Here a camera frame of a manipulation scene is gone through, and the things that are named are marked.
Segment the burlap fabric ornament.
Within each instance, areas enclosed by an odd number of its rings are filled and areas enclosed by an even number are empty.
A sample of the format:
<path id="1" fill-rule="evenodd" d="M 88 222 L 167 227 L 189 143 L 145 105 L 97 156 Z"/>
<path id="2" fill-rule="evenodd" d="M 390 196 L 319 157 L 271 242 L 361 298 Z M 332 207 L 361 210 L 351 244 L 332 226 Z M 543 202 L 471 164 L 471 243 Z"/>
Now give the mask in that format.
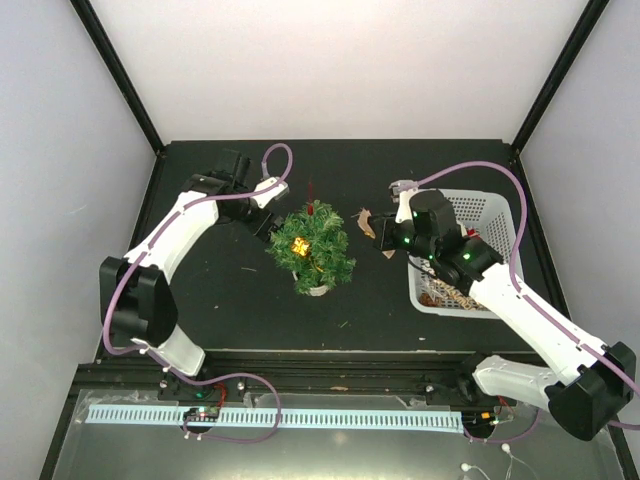
<path id="1" fill-rule="evenodd" d="M 371 240 L 375 240 L 376 239 L 376 234 L 374 233 L 374 230 L 372 229 L 372 227 L 368 223 L 368 220 L 371 217 L 370 210 L 368 210 L 366 208 L 361 208 L 359 213 L 357 215 L 355 215 L 354 217 L 357 217 L 357 222 L 356 223 L 357 223 L 359 229 L 364 233 L 364 235 L 367 236 L 368 238 L 370 238 Z M 381 253 L 387 259 L 391 259 L 395 254 L 395 250 L 381 251 Z"/>

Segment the gold gift box ornament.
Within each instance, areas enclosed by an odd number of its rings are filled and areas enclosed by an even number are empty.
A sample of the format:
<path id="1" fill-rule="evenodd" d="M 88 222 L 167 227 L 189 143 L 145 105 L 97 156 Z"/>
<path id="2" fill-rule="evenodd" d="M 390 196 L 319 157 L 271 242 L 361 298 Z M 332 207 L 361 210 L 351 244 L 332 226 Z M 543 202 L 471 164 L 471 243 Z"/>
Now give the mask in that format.
<path id="1" fill-rule="evenodd" d="M 293 254 L 299 257 L 306 257 L 310 253 L 311 244 L 303 237 L 296 237 L 290 247 Z"/>

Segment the red star ornament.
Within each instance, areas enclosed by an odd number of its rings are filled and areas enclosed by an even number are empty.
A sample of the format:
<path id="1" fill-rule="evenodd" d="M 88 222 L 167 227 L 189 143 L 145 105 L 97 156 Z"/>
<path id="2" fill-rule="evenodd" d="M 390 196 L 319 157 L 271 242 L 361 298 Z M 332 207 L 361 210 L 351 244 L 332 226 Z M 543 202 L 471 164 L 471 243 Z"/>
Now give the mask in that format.
<path id="1" fill-rule="evenodd" d="M 312 216 L 315 211 L 314 207 L 314 191 L 313 191 L 313 182 L 309 180 L 308 182 L 308 202 L 307 202 L 307 214 Z"/>

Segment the small green christmas tree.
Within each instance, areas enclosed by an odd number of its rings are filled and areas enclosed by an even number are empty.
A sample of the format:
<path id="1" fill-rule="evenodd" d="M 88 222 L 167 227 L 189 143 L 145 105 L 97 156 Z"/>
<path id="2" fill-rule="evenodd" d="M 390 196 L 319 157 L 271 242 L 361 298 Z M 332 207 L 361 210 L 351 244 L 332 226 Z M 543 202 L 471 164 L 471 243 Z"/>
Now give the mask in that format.
<path id="1" fill-rule="evenodd" d="M 295 292 L 306 296 L 322 296 L 350 282 L 356 265 L 347 254 L 349 240 L 343 218 L 328 203 L 315 200 L 314 207 L 312 216 L 307 214 L 307 204 L 287 215 L 266 249 L 279 268 L 292 274 Z M 306 257 L 291 252 L 296 237 L 310 242 Z"/>

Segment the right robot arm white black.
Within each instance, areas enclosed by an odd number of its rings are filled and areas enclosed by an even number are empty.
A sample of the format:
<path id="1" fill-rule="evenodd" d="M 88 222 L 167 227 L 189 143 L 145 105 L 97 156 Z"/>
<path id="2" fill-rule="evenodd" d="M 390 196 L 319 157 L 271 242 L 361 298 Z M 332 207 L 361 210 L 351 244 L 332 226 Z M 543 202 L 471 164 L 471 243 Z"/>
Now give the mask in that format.
<path id="1" fill-rule="evenodd" d="M 631 402 L 638 389 L 635 353 L 587 333 L 542 299 L 495 249 L 467 233 L 441 191 L 404 191 L 396 212 L 372 215 L 366 223 L 378 250 L 404 250 L 427 261 L 435 279 L 491 311 L 545 363 L 488 356 L 455 377 L 461 400 L 476 403 L 488 395 L 526 402 L 583 441 Z"/>

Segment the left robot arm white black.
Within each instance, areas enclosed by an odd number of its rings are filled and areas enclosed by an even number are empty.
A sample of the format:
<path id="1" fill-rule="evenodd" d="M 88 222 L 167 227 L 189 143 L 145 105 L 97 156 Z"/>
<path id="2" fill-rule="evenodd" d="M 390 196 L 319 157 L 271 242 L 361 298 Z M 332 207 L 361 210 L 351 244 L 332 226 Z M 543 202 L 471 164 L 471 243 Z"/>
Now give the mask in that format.
<path id="1" fill-rule="evenodd" d="M 99 268 L 102 343 L 111 355 L 137 351 L 180 375 L 179 386 L 193 399 L 214 388 L 206 354 L 178 323 L 171 281 L 200 237 L 219 222 L 239 222 L 267 242 L 282 221 L 271 203 L 286 196 L 288 173 L 272 175 L 261 160 L 259 182 L 250 187 L 248 157 L 226 151 L 218 167 L 192 175 L 159 224 L 123 257 Z"/>

